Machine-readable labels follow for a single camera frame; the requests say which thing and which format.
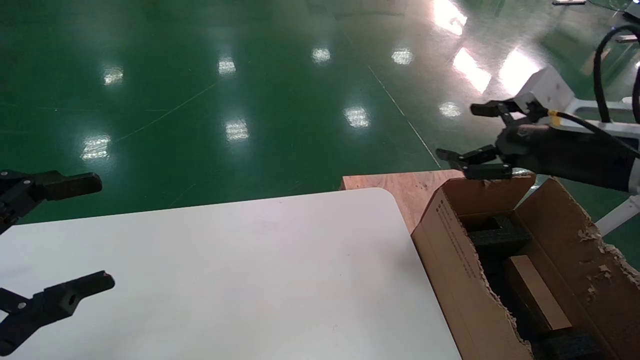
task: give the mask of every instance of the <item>white tabletop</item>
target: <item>white tabletop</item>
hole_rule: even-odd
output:
[[[382,189],[19,225],[0,236],[0,287],[23,296],[99,270],[115,288],[10,359],[460,359]]]

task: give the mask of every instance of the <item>torn cardboard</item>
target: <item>torn cardboard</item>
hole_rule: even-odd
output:
[[[549,179],[514,210],[535,178],[486,183],[451,179],[412,237],[464,360],[532,359],[516,320],[493,293],[461,218],[508,214],[531,233],[521,250],[574,328],[609,359],[640,358],[640,275],[602,241],[584,210]]]

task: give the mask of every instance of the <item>wooden block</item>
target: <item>wooden block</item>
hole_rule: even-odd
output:
[[[342,177],[342,189],[382,188],[394,196],[409,233],[412,233],[433,193],[446,180],[463,177],[458,170],[401,172]]]
[[[533,315],[541,333],[571,327],[569,319],[528,256],[511,256],[504,268],[507,281]]]

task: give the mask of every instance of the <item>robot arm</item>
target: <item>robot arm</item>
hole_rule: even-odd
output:
[[[96,174],[63,176],[57,171],[24,174],[0,171],[0,234],[15,225],[44,200],[63,200],[102,190]],[[21,346],[39,328],[74,314],[80,300],[113,288],[104,271],[48,287],[27,299],[0,288],[0,356]]]
[[[575,98],[568,85],[549,67],[531,76],[523,89],[505,101],[473,104],[474,115],[500,117],[505,128],[494,145],[458,154],[438,149],[436,155],[461,170],[469,179],[508,179],[514,167],[537,174],[562,177],[632,194],[640,184],[640,125],[549,116],[550,110],[591,107]],[[612,109],[627,104],[610,106]],[[515,120],[511,113],[525,117]],[[562,112],[551,111],[551,114]],[[489,161],[500,159],[502,163]]]

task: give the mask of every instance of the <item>black cable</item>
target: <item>black cable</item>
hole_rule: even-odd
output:
[[[604,47],[613,38],[613,36],[621,31],[629,31],[636,36],[638,43],[640,44],[640,28],[633,25],[623,25],[619,28],[611,30],[600,42],[596,53],[593,57],[593,93],[596,95],[596,102],[598,103],[598,112],[600,113],[600,120],[602,122],[611,122],[609,117],[609,108],[607,107],[607,101],[604,97],[604,89],[602,87],[602,53]],[[636,82],[634,83],[634,89],[631,98],[631,105],[634,112],[634,119],[640,124],[640,69],[636,73]]]
[[[591,130],[591,132],[594,135],[600,137],[601,139],[610,142],[611,144],[619,147],[621,150],[629,152],[635,158],[640,159],[640,152],[638,152],[638,150],[635,150],[633,147],[629,146],[629,144],[625,143],[624,141],[620,140],[619,138],[616,138],[615,136],[609,134],[608,132],[604,131],[603,129],[600,129],[599,127],[593,125],[592,123],[590,123],[590,122],[588,122],[586,120],[580,119],[579,117],[577,117],[575,115],[563,113],[561,111],[550,111],[549,115],[550,116],[557,115],[557,116],[559,116],[559,117],[561,117],[563,119],[571,120],[574,123],[576,123],[578,125],[581,125],[581,126],[585,127],[588,130]]]

